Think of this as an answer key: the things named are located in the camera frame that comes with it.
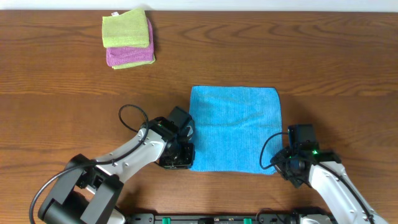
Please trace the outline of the blue microfiber cloth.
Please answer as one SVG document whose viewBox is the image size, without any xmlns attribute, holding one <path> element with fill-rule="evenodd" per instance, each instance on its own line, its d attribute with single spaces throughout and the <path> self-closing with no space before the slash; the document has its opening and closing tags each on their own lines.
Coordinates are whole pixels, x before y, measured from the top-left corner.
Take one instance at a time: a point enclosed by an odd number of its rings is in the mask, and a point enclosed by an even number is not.
<svg viewBox="0 0 398 224">
<path fill-rule="evenodd" d="M 275 88 L 193 86 L 194 172 L 272 175 L 271 158 L 282 149 L 282 113 Z"/>
</svg>

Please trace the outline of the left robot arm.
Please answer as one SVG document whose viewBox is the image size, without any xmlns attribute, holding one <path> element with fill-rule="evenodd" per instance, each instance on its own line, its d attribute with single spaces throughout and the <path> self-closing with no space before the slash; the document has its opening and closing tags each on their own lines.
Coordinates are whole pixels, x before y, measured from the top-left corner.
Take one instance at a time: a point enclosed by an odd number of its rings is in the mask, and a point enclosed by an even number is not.
<svg viewBox="0 0 398 224">
<path fill-rule="evenodd" d="M 153 162 L 164 169 L 191 168 L 194 130 L 190 115 L 158 117 L 107 155 L 93 160 L 75 156 L 65 170 L 52 177 L 54 186 L 38 217 L 45 223 L 125 223 L 125 216 L 116 208 L 124 183 Z"/>
</svg>

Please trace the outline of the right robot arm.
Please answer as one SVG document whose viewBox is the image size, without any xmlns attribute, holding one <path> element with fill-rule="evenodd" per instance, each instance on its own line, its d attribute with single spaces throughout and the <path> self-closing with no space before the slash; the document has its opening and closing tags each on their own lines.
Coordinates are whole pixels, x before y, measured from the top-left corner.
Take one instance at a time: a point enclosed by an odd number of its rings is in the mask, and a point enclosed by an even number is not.
<svg viewBox="0 0 398 224">
<path fill-rule="evenodd" d="M 294 187 L 305 184 L 316 190 L 337 223 L 386 223 L 359 193 L 334 152 L 315 146 L 286 147 L 270 163 Z"/>
</svg>

